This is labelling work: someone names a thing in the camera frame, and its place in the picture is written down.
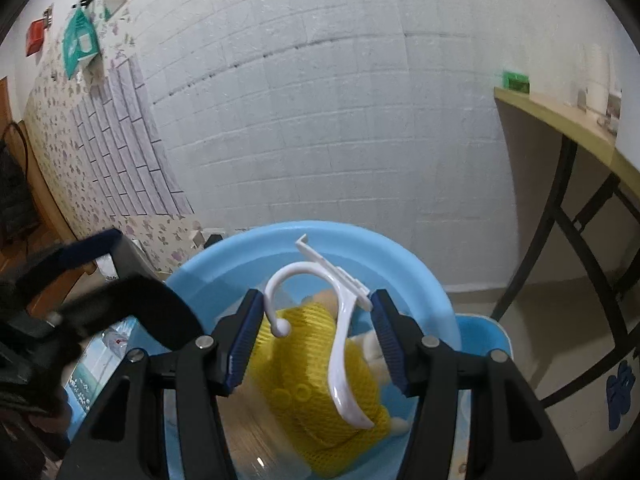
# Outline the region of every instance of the floral wallpaper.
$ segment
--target floral wallpaper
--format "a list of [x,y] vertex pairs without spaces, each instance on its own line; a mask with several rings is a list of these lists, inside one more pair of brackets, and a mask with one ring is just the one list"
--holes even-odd
[[33,151],[53,198],[76,236],[85,237],[114,226],[142,242],[158,271],[171,272],[195,252],[189,233],[198,229],[200,223],[194,215],[110,217],[104,195],[94,189],[87,161],[78,152],[70,130],[71,109],[88,94],[91,86],[103,81],[107,69],[132,56],[135,47],[126,5],[107,22],[103,0],[94,0],[87,15],[94,24],[102,55],[68,80],[62,59],[65,27],[56,41],[51,42],[40,62],[40,73],[24,113]]

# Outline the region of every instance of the teal paper bag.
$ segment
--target teal paper bag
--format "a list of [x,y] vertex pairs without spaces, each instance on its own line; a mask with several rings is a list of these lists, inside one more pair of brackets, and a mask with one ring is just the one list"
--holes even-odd
[[76,7],[76,12],[66,28],[62,50],[66,76],[69,79],[74,76],[79,67],[87,66],[100,53],[94,26],[80,6]]

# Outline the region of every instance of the green box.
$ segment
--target green box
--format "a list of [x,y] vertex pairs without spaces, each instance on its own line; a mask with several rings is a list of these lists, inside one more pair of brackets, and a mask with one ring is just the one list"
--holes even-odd
[[515,92],[529,93],[529,76],[517,72],[502,72],[502,87]]

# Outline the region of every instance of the red fire alarm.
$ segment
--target red fire alarm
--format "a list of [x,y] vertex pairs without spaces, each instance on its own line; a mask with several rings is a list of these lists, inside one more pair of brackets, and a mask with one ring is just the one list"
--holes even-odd
[[27,30],[27,57],[35,54],[42,48],[44,43],[44,29],[46,28],[46,20],[36,20],[31,23]]

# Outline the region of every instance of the wooden table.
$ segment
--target wooden table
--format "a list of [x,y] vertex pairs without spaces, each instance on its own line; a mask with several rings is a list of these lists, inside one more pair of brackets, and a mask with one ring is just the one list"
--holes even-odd
[[[614,341],[614,349],[600,361],[558,391],[542,399],[543,406],[548,408],[605,374],[633,348],[640,345],[640,323],[630,332],[627,331],[618,303],[640,279],[640,251],[625,273],[615,283],[610,284],[593,252],[582,238],[582,231],[586,225],[614,195],[640,223],[640,212],[620,189],[620,182],[624,182],[636,196],[640,196],[640,172],[616,149],[616,137],[598,126],[579,108],[562,104],[544,95],[527,95],[502,88],[494,89],[494,97],[497,101],[519,108],[555,128],[562,134],[562,145],[556,175],[536,232],[507,289],[496,303],[492,317],[499,320],[507,311],[540,257],[552,227],[558,224],[595,288]],[[562,200],[571,178],[578,146],[592,153],[610,173],[580,212],[570,219],[562,209]]]

